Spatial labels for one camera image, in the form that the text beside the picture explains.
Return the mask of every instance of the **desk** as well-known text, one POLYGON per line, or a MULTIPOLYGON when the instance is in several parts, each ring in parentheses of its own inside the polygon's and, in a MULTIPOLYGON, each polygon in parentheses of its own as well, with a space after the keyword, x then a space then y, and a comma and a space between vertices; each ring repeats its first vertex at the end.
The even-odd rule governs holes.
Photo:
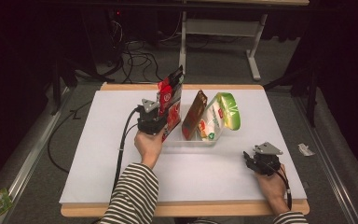
MULTIPOLYGON (((309 0, 184 0, 184 2, 219 2, 225 4, 263 4, 263 5, 287 5, 287 6, 307 6, 309 0)), ((254 80, 261 79, 260 73, 255 62, 255 52, 263 34, 268 14, 261 16, 260 21, 221 21, 221 20, 200 20, 188 19, 186 12, 182 12, 182 40, 179 55, 179 65, 186 72, 186 35, 230 35, 230 36, 250 36, 254 39, 251 49, 246 50, 246 57, 251 68, 254 80)))
MULTIPOLYGON (((199 89, 210 98, 218 91, 231 92, 241 112, 241 128, 236 132, 223 132, 214 147, 187 148, 183 151, 180 151, 181 148, 164 148, 154 169, 159 181, 155 216, 272 214, 253 171, 246 168, 242 157, 244 150, 253 155, 253 145, 265 141, 283 151, 280 160, 286 166, 291 184, 293 210, 307 214, 310 210, 307 196, 263 88, 255 85, 185 84, 181 104, 191 104, 199 89)), ((142 98, 153 99, 156 92, 156 85, 103 85, 96 93, 60 199, 64 216, 103 215, 110 199, 119 139, 127 116, 142 98), (125 101, 119 96, 126 96, 125 101)), ((135 132, 131 131, 127 137, 123 169, 130 162, 140 160, 132 143, 133 136, 135 132)))

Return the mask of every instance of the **small white object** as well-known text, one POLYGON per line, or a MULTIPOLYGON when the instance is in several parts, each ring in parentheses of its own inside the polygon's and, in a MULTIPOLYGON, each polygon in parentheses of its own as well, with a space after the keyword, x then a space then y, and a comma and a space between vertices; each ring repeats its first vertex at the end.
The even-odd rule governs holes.
POLYGON ((302 143, 298 145, 298 149, 300 150, 300 152, 304 156, 313 156, 313 155, 315 155, 315 153, 313 151, 308 149, 308 146, 306 146, 306 145, 304 145, 302 143))

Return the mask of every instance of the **striped sleeve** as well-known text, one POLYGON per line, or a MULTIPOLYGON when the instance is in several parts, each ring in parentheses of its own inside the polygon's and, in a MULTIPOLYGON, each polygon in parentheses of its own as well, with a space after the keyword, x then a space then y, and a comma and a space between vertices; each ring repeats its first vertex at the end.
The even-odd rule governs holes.
POLYGON ((130 164, 120 176, 100 223, 151 223, 158 198, 158 180, 140 163, 130 164))
POLYGON ((287 212, 278 215, 274 219, 274 224, 300 224, 300 223, 308 223, 305 219, 304 215, 300 212, 287 212))

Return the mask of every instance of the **dark background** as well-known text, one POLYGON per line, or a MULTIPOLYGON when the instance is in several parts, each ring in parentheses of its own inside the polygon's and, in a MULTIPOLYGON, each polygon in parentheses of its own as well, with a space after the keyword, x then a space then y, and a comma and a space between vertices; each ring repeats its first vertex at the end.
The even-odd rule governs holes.
MULTIPOLYGON (((343 9, 335 16, 270 13, 262 38, 278 36, 285 41, 302 36, 288 73, 323 58, 317 67, 318 85, 358 159, 358 1, 311 0, 310 7, 343 9)), ((123 24, 151 44, 157 44, 157 30, 168 34, 177 23, 166 12, 123 12, 123 24)), ((94 71, 94 64, 104 60, 93 55, 92 48, 98 46, 92 46, 88 34, 107 35, 106 21, 96 19, 102 22, 101 32, 87 30, 84 13, 75 8, 47 10, 33 1, 0 0, 0 169, 45 108, 45 90, 57 60, 68 57, 94 71)))

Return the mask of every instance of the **clear plastic tray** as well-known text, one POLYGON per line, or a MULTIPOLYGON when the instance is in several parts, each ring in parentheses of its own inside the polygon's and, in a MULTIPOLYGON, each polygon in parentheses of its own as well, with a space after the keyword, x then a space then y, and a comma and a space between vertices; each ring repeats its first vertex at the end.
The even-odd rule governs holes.
MULTIPOLYGON (((183 121, 187 115, 190 105, 181 105, 181 120, 183 121)), ((194 132, 191 140, 186 140, 182 134, 182 121, 171 131, 170 135, 165 139, 164 147, 212 147, 216 141, 203 141, 199 132, 194 132)))

